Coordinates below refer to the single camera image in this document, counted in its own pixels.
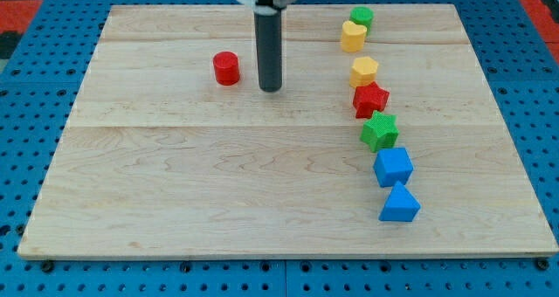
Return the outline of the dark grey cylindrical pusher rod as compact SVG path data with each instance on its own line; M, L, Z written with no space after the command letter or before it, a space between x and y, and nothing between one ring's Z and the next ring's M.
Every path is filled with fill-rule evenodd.
M259 88L275 93L282 87L282 16L280 10L257 6L254 11Z

